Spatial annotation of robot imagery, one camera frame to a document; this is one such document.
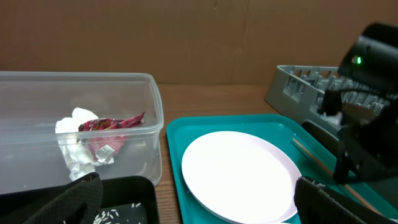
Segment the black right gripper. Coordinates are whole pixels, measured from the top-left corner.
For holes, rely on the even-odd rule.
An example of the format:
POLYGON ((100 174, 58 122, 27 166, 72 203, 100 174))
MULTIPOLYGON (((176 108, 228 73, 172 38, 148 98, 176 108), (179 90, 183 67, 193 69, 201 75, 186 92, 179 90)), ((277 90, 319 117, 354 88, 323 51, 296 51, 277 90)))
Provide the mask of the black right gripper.
POLYGON ((397 176, 397 98, 370 121, 343 110, 342 93, 326 90, 318 114, 331 118, 338 131, 338 155, 333 179, 340 184, 390 179, 397 176))

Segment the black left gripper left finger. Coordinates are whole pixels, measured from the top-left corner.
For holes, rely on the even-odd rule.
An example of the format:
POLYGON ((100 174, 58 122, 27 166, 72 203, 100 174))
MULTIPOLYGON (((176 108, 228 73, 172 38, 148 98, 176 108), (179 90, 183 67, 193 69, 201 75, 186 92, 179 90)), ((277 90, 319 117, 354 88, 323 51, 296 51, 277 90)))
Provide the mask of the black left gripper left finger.
POLYGON ((1 195, 1 223, 93 223, 103 198, 99 174, 67 185, 1 195))

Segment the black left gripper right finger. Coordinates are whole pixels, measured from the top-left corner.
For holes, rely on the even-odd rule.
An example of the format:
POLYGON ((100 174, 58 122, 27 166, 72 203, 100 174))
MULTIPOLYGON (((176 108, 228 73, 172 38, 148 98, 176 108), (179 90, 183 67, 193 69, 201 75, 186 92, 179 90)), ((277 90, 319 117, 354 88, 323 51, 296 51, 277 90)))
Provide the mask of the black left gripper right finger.
POLYGON ((395 224, 307 176, 295 184, 294 204, 302 224, 395 224))

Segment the pile of rice grains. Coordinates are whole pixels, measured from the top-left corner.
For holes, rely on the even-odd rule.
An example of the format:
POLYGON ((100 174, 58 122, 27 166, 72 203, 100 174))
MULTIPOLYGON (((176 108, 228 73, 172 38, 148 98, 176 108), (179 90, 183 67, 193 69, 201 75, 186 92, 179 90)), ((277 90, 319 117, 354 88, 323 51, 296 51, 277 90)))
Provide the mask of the pile of rice grains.
POLYGON ((64 223, 87 224, 146 224, 147 211, 141 203, 128 203, 99 209, 87 222, 67 220, 64 223))

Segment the white tissue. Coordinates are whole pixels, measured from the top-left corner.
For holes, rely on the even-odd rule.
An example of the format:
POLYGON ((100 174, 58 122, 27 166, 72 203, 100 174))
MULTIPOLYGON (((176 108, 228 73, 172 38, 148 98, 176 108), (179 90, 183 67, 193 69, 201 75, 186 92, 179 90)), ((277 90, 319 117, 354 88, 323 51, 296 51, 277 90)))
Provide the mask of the white tissue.
MULTIPOLYGON (((56 122, 55 133, 75 133, 78 127, 86 121, 98 119, 93 112, 75 108, 71 117, 66 117, 56 122)), ((86 174, 95 171, 96 166, 113 164, 114 159, 110 158, 104 162, 95 162, 88 148, 81 143, 77 143, 76 136, 67 140, 58 140, 58 146, 63 154, 64 161, 70 171, 69 178, 71 181, 77 180, 86 174)))

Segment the wooden chopstick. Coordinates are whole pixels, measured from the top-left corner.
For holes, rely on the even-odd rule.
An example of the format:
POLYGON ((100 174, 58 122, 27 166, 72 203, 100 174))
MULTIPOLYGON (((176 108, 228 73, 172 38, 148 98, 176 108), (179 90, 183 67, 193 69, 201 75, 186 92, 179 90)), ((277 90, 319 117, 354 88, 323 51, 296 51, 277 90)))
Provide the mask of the wooden chopstick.
MULTIPOLYGON (((295 138, 292 139, 293 143, 301 150, 303 151, 311 160, 316 163, 328 176, 331 178, 333 177, 332 171, 327 168, 324 163, 319 160, 317 157, 315 157, 303 144, 301 144, 298 140, 295 138)), ((372 210, 373 212, 376 212, 379 215, 382 215, 382 213, 373 205, 371 205, 364 197, 362 197, 357 191, 355 191, 350 185, 348 184, 343 184, 343 187, 354 197, 356 198, 359 202, 361 202, 366 208, 372 210)))

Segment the red snack wrapper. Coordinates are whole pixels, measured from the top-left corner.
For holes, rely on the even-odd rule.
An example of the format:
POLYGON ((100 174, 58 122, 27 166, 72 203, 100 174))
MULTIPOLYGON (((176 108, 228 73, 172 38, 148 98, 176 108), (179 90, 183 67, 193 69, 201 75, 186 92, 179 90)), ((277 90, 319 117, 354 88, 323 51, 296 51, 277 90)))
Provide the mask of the red snack wrapper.
MULTIPOLYGON (((143 123, 145 112, 129 119, 98 118, 87 121, 78 127, 79 132, 115 131, 118 129, 136 128, 143 123)), ((103 136, 97 138, 79 139, 89 150, 93 160, 105 163, 112 159, 127 141, 126 135, 103 136)))

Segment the pink round plate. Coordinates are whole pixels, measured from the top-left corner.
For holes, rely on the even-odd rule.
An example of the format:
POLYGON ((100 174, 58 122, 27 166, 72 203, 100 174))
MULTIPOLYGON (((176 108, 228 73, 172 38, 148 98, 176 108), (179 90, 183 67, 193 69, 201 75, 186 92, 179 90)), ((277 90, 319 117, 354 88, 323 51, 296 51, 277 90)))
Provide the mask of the pink round plate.
POLYGON ((182 176, 197 202, 229 223, 282 223, 297 214, 301 172, 277 146, 251 134, 217 131, 192 141, 182 176))

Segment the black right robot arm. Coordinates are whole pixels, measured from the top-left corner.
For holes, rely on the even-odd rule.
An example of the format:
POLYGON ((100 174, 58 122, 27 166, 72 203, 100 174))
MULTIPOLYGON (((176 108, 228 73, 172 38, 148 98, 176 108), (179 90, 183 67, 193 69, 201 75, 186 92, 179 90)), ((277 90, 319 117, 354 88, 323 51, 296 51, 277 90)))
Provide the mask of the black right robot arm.
POLYGON ((317 113, 340 127, 333 179, 339 184, 397 176, 397 27, 373 23, 348 50, 338 74, 367 88, 326 90, 317 113), (344 93, 367 93, 388 104, 371 119, 349 114, 344 93))

